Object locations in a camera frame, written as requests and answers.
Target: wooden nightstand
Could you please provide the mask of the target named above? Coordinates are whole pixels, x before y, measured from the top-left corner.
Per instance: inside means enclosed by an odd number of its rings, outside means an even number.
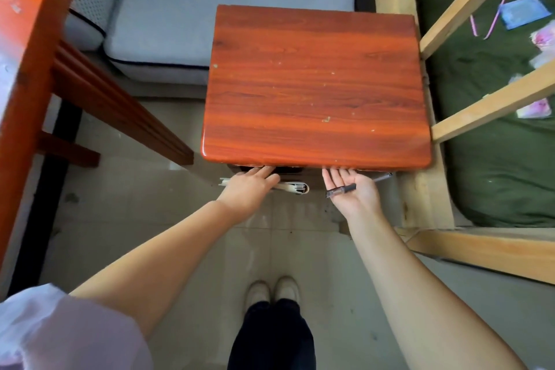
[[[414,18],[220,5],[201,151],[240,165],[428,166]]]

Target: hand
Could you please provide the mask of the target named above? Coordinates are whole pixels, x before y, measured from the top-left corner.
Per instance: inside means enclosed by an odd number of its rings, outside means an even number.
[[[355,170],[345,169],[330,169],[329,172],[323,169],[322,176],[327,190],[356,183],[356,190],[331,198],[348,221],[359,217],[370,219],[376,215],[382,215],[380,194],[371,178],[358,174]]]
[[[280,177],[271,174],[275,167],[254,168],[246,173],[237,173],[218,197],[236,215],[237,223],[248,219],[260,207],[262,200]]]

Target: green bedding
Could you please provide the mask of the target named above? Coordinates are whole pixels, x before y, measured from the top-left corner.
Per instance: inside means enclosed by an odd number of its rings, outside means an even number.
[[[426,32],[454,0],[418,0]],[[541,0],[555,12],[555,0]],[[475,13],[474,37],[466,21],[429,59],[436,114],[448,117],[533,69],[539,54],[530,34],[551,15],[514,30],[499,19],[482,40],[501,0],[487,0]],[[550,97],[555,110],[555,99]],[[518,119],[515,113],[445,143],[449,191],[455,205],[478,226],[555,227],[555,118]]]

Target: white shoe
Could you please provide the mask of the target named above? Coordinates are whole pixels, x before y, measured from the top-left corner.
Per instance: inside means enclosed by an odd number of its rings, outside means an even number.
[[[301,306],[301,293],[296,281],[291,277],[281,277],[274,289],[274,301],[288,298]]]
[[[253,304],[259,303],[261,301],[270,302],[270,287],[264,281],[256,281],[253,283],[249,290],[246,292],[245,298],[245,312]]]

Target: blue pouch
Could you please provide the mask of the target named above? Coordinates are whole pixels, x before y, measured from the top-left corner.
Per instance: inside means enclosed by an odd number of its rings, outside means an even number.
[[[551,12],[540,0],[514,0],[499,7],[503,22],[507,30],[532,23],[538,19],[550,16]]]

